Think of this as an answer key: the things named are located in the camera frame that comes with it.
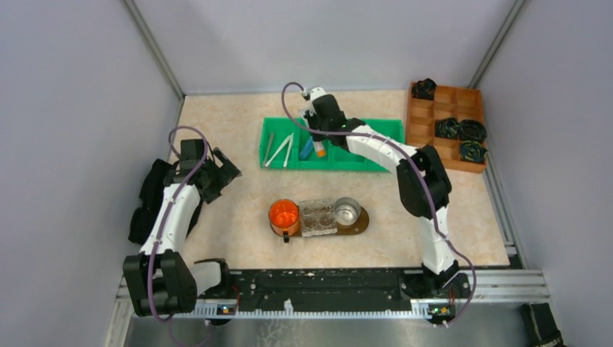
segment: blue object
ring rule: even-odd
[[[307,159],[309,154],[313,151],[313,137],[309,137],[309,139],[304,144],[304,147],[300,151],[299,157],[300,160]]]

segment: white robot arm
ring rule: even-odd
[[[431,271],[432,275],[439,277],[437,282],[439,282],[441,286],[445,286],[445,284],[452,280],[457,273],[458,263],[451,249],[447,245],[447,242],[445,242],[445,238],[436,232],[434,228],[434,221],[428,212],[429,210],[421,209],[424,212],[420,213],[407,207],[407,204],[405,203],[406,201],[404,201],[405,198],[418,200],[419,198],[423,197],[423,194],[418,194],[420,196],[412,197],[403,196],[405,192],[403,192],[402,186],[418,186],[415,185],[415,182],[407,181],[407,177],[398,176],[399,172],[406,171],[398,170],[399,166],[402,164],[402,161],[405,160],[405,157],[396,149],[396,147],[399,147],[412,158],[419,157],[423,160],[424,157],[420,157],[420,154],[429,154],[426,161],[428,161],[428,164],[431,167],[425,168],[425,171],[432,168],[438,169],[437,174],[439,176],[437,178],[439,179],[439,182],[437,183],[440,184],[437,185],[436,190],[439,193],[438,195],[441,198],[441,201],[437,206],[438,208],[436,214],[439,224],[439,231],[446,237],[449,233],[447,229],[447,204],[448,193],[451,191],[451,185],[445,170],[442,168],[440,158],[438,157],[438,154],[436,154],[435,149],[430,148],[428,151],[422,152],[422,150],[425,148],[418,149],[417,147],[408,146],[389,139],[358,119],[347,120],[344,113],[339,109],[336,99],[334,99],[331,94],[326,93],[321,87],[316,87],[311,90],[304,90],[302,95],[306,100],[310,101],[309,108],[304,111],[305,114],[303,115],[309,124],[309,128],[331,132],[342,131],[362,134],[360,136],[346,135],[344,137],[326,137],[325,135],[321,134],[313,134],[314,142],[321,142],[322,140],[328,138],[334,145],[342,147],[350,153],[368,158],[398,177],[398,182],[401,186],[400,198],[402,199],[403,204],[411,214],[419,217],[419,227],[423,241],[422,243],[424,245],[424,256],[422,258],[423,266],[427,270]],[[365,137],[363,134],[370,134],[371,136]],[[377,137],[384,137],[385,140],[379,140],[375,138],[374,135],[379,135]]]
[[[241,175],[218,148],[211,150],[217,160],[206,158],[196,169],[197,162],[205,155],[202,140],[181,141],[180,169],[169,171],[164,178],[162,208],[153,230],[139,253],[124,260],[124,277],[134,312],[139,316],[153,314],[151,302],[158,314],[190,312],[196,298],[205,291],[226,295],[230,290],[230,273],[225,260],[203,260],[189,268],[181,256],[187,234],[197,222],[202,205],[210,204],[221,195],[222,188]],[[154,278],[156,270],[161,274]],[[152,289],[153,298],[147,293],[148,287]]]

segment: silver bowl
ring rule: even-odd
[[[342,226],[353,225],[361,213],[360,204],[350,197],[341,197],[334,203],[334,219]]]

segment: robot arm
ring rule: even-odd
[[[205,154],[202,140],[181,141],[179,170],[170,170],[164,179],[162,209],[152,232],[139,254],[124,260],[124,277],[134,312],[138,316],[150,316],[147,295],[147,269],[153,246],[159,242],[155,252],[153,272],[161,274],[153,278],[153,301],[158,314],[191,312],[196,298],[210,288],[227,291],[229,270],[224,260],[204,260],[189,269],[181,252],[185,238],[198,220],[204,202],[211,203],[220,196],[222,188],[241,175],[239,169],[218,149],[212,151],[222,164],[217,166],[213,158],[207,158],[195,175],[181,188],[181,181],[195,167]],[[164,225],[160,241],[156,239],[161,225]]]
[[[310,106],[304,110],[303,114],[309,128],[329,132],[379,135],[386,138],[359,119],[346,119],[334,96],[326,93],[321,87],[304,90],[302,96],[310,101]],[[379,140],[373,136],[365,137],[363,135],[326,136],[314,134],[314,142],[324,139],[350,153],[368,158],[396,175],[400,190],[400,201],[410,214],[419,218],[424,245],[422,259],[424,273],[433,278],[436,287],[442,288],[449,283],[458,273],[458,262],[445,239],[435,231],[434,221],[416,173],[411,169],[404,155],[390,143],[395,144],[407,153],[419,170],[424,172],[424,179],[437,209],[439,230],[446,237],[448,235],[447,206],[451,183],[437,151],[432,146],[427,145],[423,148],[417,148],[398,143],[389,138]]]

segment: brown tray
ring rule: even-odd
[[[438,85],[434,91],[434,101],[422,100],[411,96],[413,84],[414,82],[408,89],[406,143],[415,147],[434,146],[445,168],[477,174],[483,172],[486,161],[480,164],[460,160],[460,140],[434,136],[434,123],[440,119],[474,119],[484,124],[481,92],[476,89]]]

